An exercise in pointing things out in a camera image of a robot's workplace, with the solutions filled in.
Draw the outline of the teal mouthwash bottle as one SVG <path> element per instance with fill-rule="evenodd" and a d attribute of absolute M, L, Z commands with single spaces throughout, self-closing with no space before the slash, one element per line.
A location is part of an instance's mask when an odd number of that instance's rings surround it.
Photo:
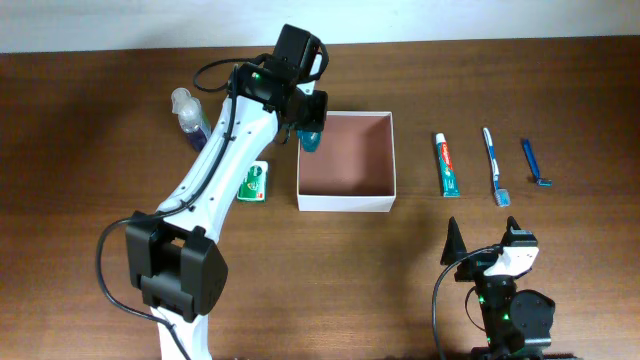
<path fill-rule="evenodd" d="M 297 137 L 304 152 L 314 153 L 319 148 L 322 140 L 322 133 L 298 130 Z"/>

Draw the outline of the green white soap bar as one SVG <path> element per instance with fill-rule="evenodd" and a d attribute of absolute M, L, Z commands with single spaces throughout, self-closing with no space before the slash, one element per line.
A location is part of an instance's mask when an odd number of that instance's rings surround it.
<path fill-rule="evenodd" d="M 269 164 L 266 161 L 254 161 L 240 185 L 236 199 L 241 202 L 265 202 L 268 172 Z"/>

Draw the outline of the clear purple spray bottle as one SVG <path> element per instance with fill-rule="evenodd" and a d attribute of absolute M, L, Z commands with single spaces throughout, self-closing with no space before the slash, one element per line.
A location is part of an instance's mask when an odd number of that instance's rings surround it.
<path fill-rule="evenodd" d="M 199 99 L 180 87 L 172 92 L 171 102 L 172 113 L 178 116 L 187 140 L 195 151 L 202 151 L 211 136 L 211 127 Z"/>

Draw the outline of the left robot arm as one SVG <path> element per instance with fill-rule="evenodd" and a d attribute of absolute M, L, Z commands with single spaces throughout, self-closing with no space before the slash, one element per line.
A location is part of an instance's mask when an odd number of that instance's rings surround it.
<path fill-rule="evenodd" d="M 280 130 L 320 134 L 328 95 L 315 89 L 329 63 L 325 44 L 286 24 L 272 53 L 238 60 L 212 130 L 180 185 L 155 213 L 123 220 L 130 280 L 159 327 L 165 359 L 208 359 L 208 315 L 228 266 L 222 225 L 252 163 Z"/>

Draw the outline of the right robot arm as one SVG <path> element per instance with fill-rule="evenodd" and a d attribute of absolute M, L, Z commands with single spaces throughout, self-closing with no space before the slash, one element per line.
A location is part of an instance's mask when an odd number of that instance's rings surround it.
<path fill-rule="evenodd" d="M 497 244 L 474 251 L 466 249 L 459 226 L 448 220 L 447 237 L 440 264 L 445 267 L 434 285 L 431 326 L 438 355 L 446 357 L 437 328 L 437 297 L 450 271 L 457 282 L 471 282 L 481 310 L 487 345 L 474 347 L 469 359 L 573 359 L 572 353 L 547 353 L 555 302 L 531 289 L 520 290 L 516 281 L 529 273 L 539 254 L 538 240 L 522 229 L 514 217 L 506 221 L 506 231 Z"/>

